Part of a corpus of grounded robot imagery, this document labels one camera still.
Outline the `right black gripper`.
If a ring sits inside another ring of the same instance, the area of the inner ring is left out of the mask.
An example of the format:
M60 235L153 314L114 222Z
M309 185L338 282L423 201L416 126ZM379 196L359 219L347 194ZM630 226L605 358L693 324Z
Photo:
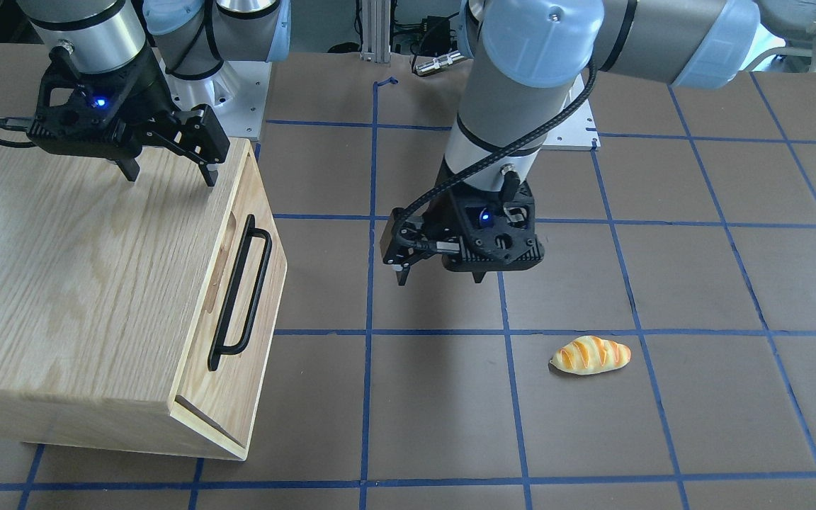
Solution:
M174 112L152 50L140 51L116 70L93 74L80 72L67 50L52 50L49 58L29 141L48 154L115 159L126 180L135 183L144 125L146 145L190 159L208 187L216 185L216 166L226 161L229 136L208 104Z

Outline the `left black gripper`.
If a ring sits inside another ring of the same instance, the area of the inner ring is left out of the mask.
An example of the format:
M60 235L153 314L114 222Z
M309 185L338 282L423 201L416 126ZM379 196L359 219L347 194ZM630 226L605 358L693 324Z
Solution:
M392 209L380 252L397 284L406 284L412 265L437 254L443 254L447 271L471 273L476 284L490 271L527 271L540 264L546 249L535 233L531 188L514 170L507 178L498 191L458 183L434 198L428 207L428 239L422 217L402 222L404 209Z

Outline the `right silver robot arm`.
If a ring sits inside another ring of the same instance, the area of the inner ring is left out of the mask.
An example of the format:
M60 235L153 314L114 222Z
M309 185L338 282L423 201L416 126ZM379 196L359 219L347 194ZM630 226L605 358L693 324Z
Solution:
M161 147L217 181L230 137L256 137L268 72L290 51L288 1L21 1L48 48L27 147L107 159L129 181Z

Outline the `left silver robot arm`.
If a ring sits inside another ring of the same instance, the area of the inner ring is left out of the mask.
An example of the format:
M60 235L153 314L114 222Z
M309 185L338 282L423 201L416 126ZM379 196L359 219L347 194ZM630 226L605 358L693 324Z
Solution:
M717 89L740 70L760 23L754 1L465 1L472 71L437 179L395 208L380 242L399 285L413 265L525 271L540 264L530 172L548 133L579 110L599 72Z

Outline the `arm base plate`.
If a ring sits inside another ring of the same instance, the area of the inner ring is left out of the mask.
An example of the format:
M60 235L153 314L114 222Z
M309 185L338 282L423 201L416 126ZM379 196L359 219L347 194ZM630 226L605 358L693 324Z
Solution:
M258 142L264 122L272 62L225 62L212 77L184 80L166 75L177 106L210 104L229 137Z
M551 89L541 89L535 94L537 103L537 122L542 125L569 106L585 87L584 75L580 74L574 81ZM585 100L566 120L554 127L545 136L541 145L542 151L589 151L599 147L599 135L596 130L594 114L588 100Z

